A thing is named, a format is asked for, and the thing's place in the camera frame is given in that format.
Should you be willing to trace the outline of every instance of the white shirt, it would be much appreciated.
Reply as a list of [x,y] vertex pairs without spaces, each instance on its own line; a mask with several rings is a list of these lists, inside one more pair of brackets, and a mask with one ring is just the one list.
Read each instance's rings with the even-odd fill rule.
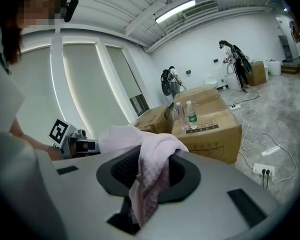
[[[3,54],[0,28],[0,52]],[[0,133],[9,133],[25,96],[16,87],[0,62]]]
[[236,59],[234,58],[234,55],[231,51],[231,48],[229,46],[225,45],[222,49],[224,50],[224,53],[226,55],[226,59],[228,58],[228,56],[230,56],[229,62],[234,64],[236,62]]

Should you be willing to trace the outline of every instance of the white ceiling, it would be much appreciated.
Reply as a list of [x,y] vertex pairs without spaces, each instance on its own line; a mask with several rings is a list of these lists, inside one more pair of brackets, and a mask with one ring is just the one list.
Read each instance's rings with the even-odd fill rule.
[[[282,11],[281,0],[195,0],[196,6],[204,2],[217,2],[215,9],[202,8],[196,15],[185,18],[183,13],[157,24],[155,19],[171,8],[188,0],[79,0],[69,23],[63,22],[56,32],[64,28],[90,29],[126,38],[144,46],[147,52],[206,24],[247,13]],[[36,31],[26,29],[24,32]]]

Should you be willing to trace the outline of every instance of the white roller shade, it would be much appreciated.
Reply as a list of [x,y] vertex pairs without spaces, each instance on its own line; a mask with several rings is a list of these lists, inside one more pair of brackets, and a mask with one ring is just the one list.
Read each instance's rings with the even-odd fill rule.
[[71,95],[93,138],[111,126],[128,125],[101,66],[96,46],[65,44],[63,60]]
[[120,48],[110,46],[107,46],[107,50],[129,99],[142,94],[126,61],[123,51]]
[[22,54],[21,62],[12,65],[12,79],[25,95],[17,119],[23,132],[39,142],[52,145],[48,135],[57,118],[63,118],[55,96],[50,47]]

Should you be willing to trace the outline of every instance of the dark hair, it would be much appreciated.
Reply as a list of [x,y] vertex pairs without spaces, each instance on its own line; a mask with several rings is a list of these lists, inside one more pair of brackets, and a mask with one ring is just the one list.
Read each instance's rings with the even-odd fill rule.
[[18,8],[24,0],[0,0],[0,27],[2,31],[3,55],[9,64],[21,57],[22,29],[17,27]]
[[231,43],[229,43],[229,42],[227,42],[225,40],[219,41],[219,45],[229,46],[230,48],[232,48],[232,46],[233,46]]

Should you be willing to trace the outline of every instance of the plastic water bottle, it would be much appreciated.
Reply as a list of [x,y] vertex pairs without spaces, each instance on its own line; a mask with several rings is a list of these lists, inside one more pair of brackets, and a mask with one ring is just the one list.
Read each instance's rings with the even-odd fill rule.
[[192,106],[192,103],[190,100],[188,100],[186,102],[187,106],[188,106],[188,117],[189,117],[189,123],[190,123],[190,128],[191,129],[196,129],[197,126],[197,114],[195,111],[195,108]]
[[176,103],[176,113],[177,118],[180,122],[180,129],[184,130],[187,129],[187,121],[184,108],[181,106],[180,102]]

